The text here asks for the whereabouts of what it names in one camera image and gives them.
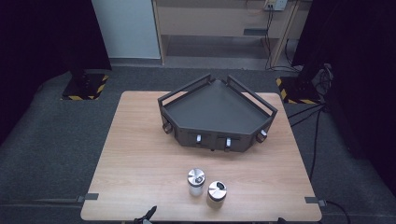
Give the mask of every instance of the cable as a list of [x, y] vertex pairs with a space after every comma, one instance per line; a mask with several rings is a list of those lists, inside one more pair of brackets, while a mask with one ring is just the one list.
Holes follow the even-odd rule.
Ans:
[[[276, 70], [275, 68], [287, 68], [287, 69], [289, 69], [289, 71], [288, 70]], [[297, 71], [297, 70], [293, 69], [292, 67], [287, 67], [287, 66], [273, 66], [273, 67], [266, 68], [266, 70], [300, 73], [300, 71]]]
[[318, 106], [321, 106], [321, 105], [323, 105], [323, 104], [314, 105], [314, 106], [311, 106], [311, 107], [309, 107], [309, 108], [307, 108], [307, 109], [305, 109], [305, 110], [302, 110], [302, 111], [300, 111], [300, 112], [297, 112], [297, 113], [295, 113], [295, 114], [292, 114], [292, 115], [288, 116], [288, 119], [291, 119], [291, 118], [293, 118], [293, 117], [295, 117], [295, 116], [297, 116], [297, 115], [299, 115], [299, 114], [304, 113], [305, 111], [314, 109], [314, 108], [316, 108], [316, 107], [318, 107]]
[[288, 60], [290, 66], [291, 66], [291, 59], [289, 58], [289, 55], [288, 55], [288, 43], [289, 43], [289, 40], [287, 39], [286, 45], [285, 45], [285, 55], [286, 55], [286, 59]]
[[329, 91], [331, 87], [332, 87], [332, 72], [330, 68], [328, 68], [325, 65], [321, 73], [319, 74], [319, 82], [315, 85], [315, 89], [317, 90], [319, 95], [323, 96]]
[[289, 40], [287, 39], [286, 40], [286, 44], [285, 44], [285, 55], [286, 55], [286, 60], [288, 60], [288, 63], [290, 65], [290, 69], [293, 69], [293, 70], [295, 70], [297, 72], [301, 72], [301, 70], [291, 66], [291, 59], [289, 58], [289, 55], [288, 55], [288, 43], [289, 43]]
[[317, 162], [318, 127], [319, 127], [319, 118], [320, 118], [320, 113], [321, 113], [322, 108], [318, 111], [317, 124], [316, 124], [316, 128], [315, 128], [314, 158], [312, 159], [311, 172], [309, 173], [310, 181], [312, 181], [312, 176], [314, 175], [315, 163]]
[[301, 119], [300, 121], [297, 121], [297, 122], [291, 124], [290, 127], [294, 127], [294, 126], [296, 126], [297, 124], [300, 124], [301, 122], [303, 122], [303, 121], [305, 121], [305, 120], [311, 118], [311, 116], [313, 116], [314, 114], [318, 113], [321, 109], [323, 109], [323, 107], [321, 107], [319, 110], [315, 110], [314, 112], [312, 112], [311, 114], [309, 114], [306, 118]]
[[267, 63], [265, 64], [265, 70], [267, 70], [268, 63], [270, 63], [270, 66], [272, 64], [271, 42], [270, 42], [270, 37], [268, 34], [270, 32], [272, 19], [274, 17], [274, 11], [273, 11], [272, 5], [268, 5], [268, 7], [269, 7], [269, 12], [268, 12], [268, 21], [267, 21], [267, 34], [264, 36], [265, 45], [268, 48], [268, 60], [267, 60]]
[[335, 205], [335, 206], [337, 206], [339, 209], [341, 209], [341, 210], [344, 212], [344, 214], [346, 215], [347, 224], [350, 224], [350, 223], [351, 223], [351, 222], [350, 222], [350, 216], [349, 216], [349, 214], [347, 213], [347, 211], [343, 208], [343, 206], [341, 206], [341, 205], [338, 204], [338, 203], [334, 203], [334, 202], [327, 201], [327, 200], [326, 200], [326, 202], [329, 203], [329, 204]]

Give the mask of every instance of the cylindrical container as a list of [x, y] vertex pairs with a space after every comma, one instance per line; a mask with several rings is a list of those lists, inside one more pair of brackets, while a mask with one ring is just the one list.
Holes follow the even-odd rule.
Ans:
[[206, 202], [212, 208], [221, 208], [227, 195], [227, 188], [220, 181], [212, 182], [207, 190]]
[[192, 196], [199, 196], [204, 191], [205, 173], [201, 169], [194, 168], [189, 171], [187, 180], [190, 185], [190, 194]]

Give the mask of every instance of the table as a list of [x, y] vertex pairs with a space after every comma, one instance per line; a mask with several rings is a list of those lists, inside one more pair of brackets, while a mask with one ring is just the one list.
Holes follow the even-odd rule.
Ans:
[[[126, 91], [111, 124], [89, 193], [84, 220], [134, 220], [153, 206], [153, 221], [318, 221], [321, 212], [280, 97], [259, 93], [278, 109], [262, 144], [247, 152], [181, 147], [165, 134], [157, 98], [164, 91]], [[207, 189], [219, 180], [227, 187], [220, 209], [189, 194], [187, 174], [205, 171]]]

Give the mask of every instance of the gray floor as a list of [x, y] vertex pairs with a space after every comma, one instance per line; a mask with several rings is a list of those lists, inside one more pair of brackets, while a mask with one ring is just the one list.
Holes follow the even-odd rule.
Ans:
[[[174, 53], [180, 55], [183, 50]], [[116, 60], [113, 65], [129, 66], [114, 66], [96, 101], [61, 101], [70, 74], [49, 80], [0, 147], [0, 200], [73, 199], [84, 195], [124, 91], [171, 91], [211, 73], [215, 77], [233, 75], [254, 91], [278, 92], [276, 77], [295, 76], [290, 72], [263, 71], [262, 64], [256, 61], [265, 63], [265, 58], [250, 59], [248, 53], [254, 55], [257, 50], [242, 52], [244, 58], [237, 54], [220, 57], [220, 52], [169, 56], [166, 65]], [[285, 109], [291, 115], [309, 106], [285, 105]], [[306, 115], [293, 118], [290, 123]], [[308, 173], [315, 125], [313, 116], [293, 127]], [[396, 223], [394, 196], [369, 161], [356, 160], [348, 153], [329, 113], [320, 115], [312, 186], [320, 199], [343, 205], [352, 223]], [[89, 223], [81, 220], [79, 212], [78, 206], [1, 205], [0, 223]], [[323, 207], [322, 214], [322, 223], [347, 223], [344, 213], [335, 206]]]

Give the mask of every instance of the black pentagonal tray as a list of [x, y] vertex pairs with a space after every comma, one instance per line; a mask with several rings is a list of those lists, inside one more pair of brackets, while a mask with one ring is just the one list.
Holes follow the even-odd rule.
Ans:
[[[242, 91], [254, 97], [249, 100]], [[167, 104], [164, 101], [177, 98]], [[255, 141], [262, 142], [276, 115], [276, 109], [235, 78], [227, 81], [210, 75], [194, 80], [158, 99], [166, 133], [174, 132], [185, 147], [225, 151], [246, 151]], [[262, 109], [267, 107], [272, 113]]]

